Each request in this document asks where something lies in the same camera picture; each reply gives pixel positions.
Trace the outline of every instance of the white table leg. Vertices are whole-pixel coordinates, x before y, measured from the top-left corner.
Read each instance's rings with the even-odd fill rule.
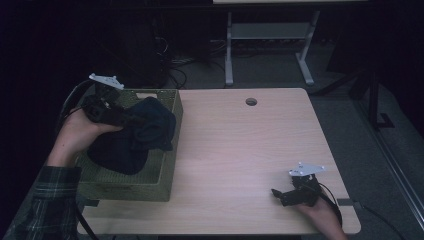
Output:
[[[296,53],[296,59],[299,63],[300,70],[302,71],[303,78],[307,85],[314,85],[314,80],[312,79],[311,72],[309,71],[308,65],[306,64],[306,55],[311,45],[312,37],[314,36],[315,28],[318,22],[320,11],[314,12],[311,23],[308,28],[308,32],[305,37],[305,46],[303,47],[300,53]]]
[[[225,56],[225,85],[233,85],[233,64],[231,61],[231,12],[228,13],[227,24],[227,55]]]

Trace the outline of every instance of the person's arm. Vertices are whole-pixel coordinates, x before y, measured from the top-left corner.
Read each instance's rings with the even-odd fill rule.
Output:
[[[304,204],[296,205],[297,210],[305,214],[314,226],[329,240],[347,240],[336,214],[322,198],[313,207]]]
[[[92,123],[82,110],[66,119],[35,183],[31,208],[13,227],[15,239],[77,239],[75,197],[81,169],[75,168],[76,158],[99,135],[120,129]]]

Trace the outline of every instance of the olive green fabric bin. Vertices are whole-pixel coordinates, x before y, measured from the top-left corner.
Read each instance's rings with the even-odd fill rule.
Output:
[[[144,168],[135,175],[125,175],[102,168],[84,153],[77,165],[82,168],[78,192],[89,199],[169,201],[174,176],[183,107],[178,90],[128,89],[117,100],[128,108],[148,96],[157,99],[176,117],[172,151],[150,150]]]

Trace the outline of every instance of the hand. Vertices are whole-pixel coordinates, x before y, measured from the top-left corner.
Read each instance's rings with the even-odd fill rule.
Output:
[[[46,165],[74,167],[77,155],[88,148],[99,135],[121,129],[122,127],[93,123],[85,116],[84,111],[79,109],[63,123]]]
[[[330,205],[321,197],[313,207],[305,204],[294,206],[299,212],[305,214],[314,226],[330,240],[347,240],[346,234],[340,226],[339,220]]]

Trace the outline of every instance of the metal frame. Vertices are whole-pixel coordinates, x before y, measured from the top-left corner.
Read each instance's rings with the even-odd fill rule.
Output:
[[[232,13],[228,12],[228,22],[227,22],[227,53],[225,56],[225,85],[232,86],[234,84],[233,77],[233,64],[231,59],[231,41],[232,39],[304,39],[305,45],[299,53],[296,53],[296,60],[299,64],[300,70],[302,72],[303,78],[307,85],[313,85],[314,80],[309,71],[308,65],[306,63],[306,56],[308,54],[309,47],[312,42],[312,37],[314,36],[316,24],[320,11],[315,11],[312,19],[307,24],[306,32],[302,31],[302,23],[279,23],[279,24],[234,24],[232,22]],[[269,32],[269,31],[260,31],[259,28],[255,29],[255,26],[263,26],[263,29],[266,28],[275,28],[276,31],[280,32]]]

